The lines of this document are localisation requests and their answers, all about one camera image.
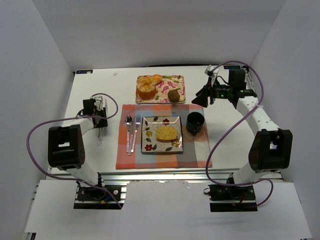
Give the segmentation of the yellow bread slice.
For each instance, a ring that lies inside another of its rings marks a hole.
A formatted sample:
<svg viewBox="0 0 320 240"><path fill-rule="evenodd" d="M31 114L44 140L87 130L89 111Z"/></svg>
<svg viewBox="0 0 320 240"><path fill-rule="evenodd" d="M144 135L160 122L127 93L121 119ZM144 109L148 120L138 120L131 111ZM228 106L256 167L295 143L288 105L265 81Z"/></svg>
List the yellow bread slice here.
<svg viewBox="0 0 320 240"><path fill-rule="evenodd" d="M175 141L180 138L178 131L171 126L160 126L156 130L156 139L159 141Z"/></svg>

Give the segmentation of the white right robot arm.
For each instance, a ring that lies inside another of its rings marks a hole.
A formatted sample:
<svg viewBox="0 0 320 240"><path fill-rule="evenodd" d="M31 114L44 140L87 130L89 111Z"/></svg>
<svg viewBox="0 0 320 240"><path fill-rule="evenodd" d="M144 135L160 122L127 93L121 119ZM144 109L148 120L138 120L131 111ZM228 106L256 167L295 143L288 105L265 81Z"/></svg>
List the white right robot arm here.
<svg viewBox="0 0 320 240"><path fill-rule="evenodd" d="M231 68L228 83L220 84L218 68L208 66L205 74L207 83L195 95L192 103L208 107L216 99L226 99L242 114L236 123L246 121L254 140L248 153L248 162L232 173L226 187L246 187L262 181L262 177L282 169L290 164L293 134L288 129L281 129L263 109L262 98L253 89L247 88L246 71L242 68Z"/></svg>

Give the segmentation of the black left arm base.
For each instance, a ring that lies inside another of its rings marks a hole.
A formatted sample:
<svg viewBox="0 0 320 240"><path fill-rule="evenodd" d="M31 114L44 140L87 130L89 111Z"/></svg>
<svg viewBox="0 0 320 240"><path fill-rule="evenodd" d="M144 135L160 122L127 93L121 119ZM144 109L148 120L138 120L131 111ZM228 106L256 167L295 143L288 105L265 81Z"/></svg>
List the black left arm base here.
<svg viewBox="0 0 320 240"><path fill-rule="evenodd" d="M75 210L120 210L125 202L126 186L120 182L98 179L98 186L105 190L96 189L86 184L76 182L77 189L73 208Z"/></svg>

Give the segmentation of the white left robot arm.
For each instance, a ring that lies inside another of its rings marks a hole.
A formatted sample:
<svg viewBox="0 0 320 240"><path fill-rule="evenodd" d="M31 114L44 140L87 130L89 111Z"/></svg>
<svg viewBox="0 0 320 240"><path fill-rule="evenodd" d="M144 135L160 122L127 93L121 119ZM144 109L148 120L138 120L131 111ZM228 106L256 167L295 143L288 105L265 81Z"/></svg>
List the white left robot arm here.
<svg viewBox="0 0 320 240"><path fill-rule="evenodd" d="M91 130L97 130L97 137L101 139L103 130L108 126L107 102L102 96L82 101L82 113L88 118L80 116L63 126L50 127L48 130L48 163L50 167L68 172L80 179L80 186L86 187L84 182L102 187L101 175L86 162L83 135Z"/></svg>

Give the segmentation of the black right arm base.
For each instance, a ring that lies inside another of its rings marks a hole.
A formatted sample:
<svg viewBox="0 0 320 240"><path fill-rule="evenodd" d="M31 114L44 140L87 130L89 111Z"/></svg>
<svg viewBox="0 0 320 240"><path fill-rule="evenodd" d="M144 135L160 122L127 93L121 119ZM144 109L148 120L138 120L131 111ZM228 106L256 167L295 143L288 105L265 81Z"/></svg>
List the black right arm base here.
<svg viewBox="0 0 320 240"><path fill-rule="evenodd" d="M222 186L210 184L203 190L209 196L212 213L257 212L253 186Z"/></svg>

